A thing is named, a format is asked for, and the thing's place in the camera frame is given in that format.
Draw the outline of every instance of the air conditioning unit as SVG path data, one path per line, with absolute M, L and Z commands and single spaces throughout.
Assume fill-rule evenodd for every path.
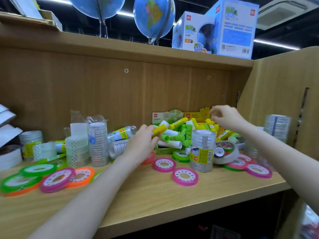
M 272 28 L 317 7 L 319 0 L 273 0 L 259 8 L 257 28 Z

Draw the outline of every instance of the ceiling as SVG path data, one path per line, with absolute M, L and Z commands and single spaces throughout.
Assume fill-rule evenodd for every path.
M 176 6 L 175 21 L 184 11 L 205 14 L 218 0 L 174 0 Z M 243 0 L 259 4 L 260 7 L 272 0 Z M 37 0 L 41 9 L 52 11 L 63 24 L 63 30 L 86 35 L 99 35 L 100 25 L 97 19 L 90 18 L 73 6 L 48 0 Z M 125 0 L 121 11 L 133 13 L 134 0 Z M 7 0 L 0 0 L 0 8 L 16 12 Z M 108 37 L 126 41 L 146 43 L 148 39 L 141 34 L 135 25 L 134 18 L 115 15 L 106 20 Z M 280 43 L 294 47 L 319 45 L 319 8 L 289 20 L 268 30 L 256 29 L 256 39 Z M 160 39 L 159 45 L 171 47 L 172 30 Z M 291 50 L 267 44 L 254 43 L 252 59 L 259 59 Z

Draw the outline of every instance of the wooden shelf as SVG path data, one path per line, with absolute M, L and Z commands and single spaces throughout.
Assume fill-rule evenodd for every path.
M 189 167 L 181 163 L 177 166 Z M 0 172 L 0 179 L 18 169 Z M 106 167 L 94 169 L 99 172 Z M 260 179 L 214 166 L 212 172 L 198 175 L 197 185 L 183 187 L 172 180 L 171 173 L 159 173 L 151 165 L 139 166 L 122 185 L 94 238 L 116 237 L 290 188 L 278 173 L 271 179 Z M 34 190 L 17 197 L 1 197 L 1 238 L 28 237 L 82 189 L 63 189 L 52 194 Z
M 247 59 L 8 24 L 0 24 L 0 46 L 218 70 L 254 64 Z

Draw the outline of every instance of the blue globe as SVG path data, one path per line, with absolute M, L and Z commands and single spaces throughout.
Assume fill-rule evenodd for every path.
M 96 0 L 69 0 L 72 5 L 83 14 L 99 19 L 98 5 Z M 125 0 L 99 0 L 102 15 L 105 19 L 113 17 L 122 9 Z
M 164 25 L 166 13 L 169 10 L 169 20 L 161 37 L 165 36 L 172 28 L 175 21 L 175 3 L 171 0 L 171 8 L 168 8 L 169 0 L 135 0 L 133 14 L 136 26 L 146 37 L 157 38 Z

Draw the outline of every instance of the barcode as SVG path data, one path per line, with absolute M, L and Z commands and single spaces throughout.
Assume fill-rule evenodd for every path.
M 208 162 L 208 163 L 211 163 L 211 162 L 212 162 L 212 152 L 211 152 L 211 151 L 208 151 L 207 162 Z
M 249 49 L 242 49 L 242 53 L 249 53 Z

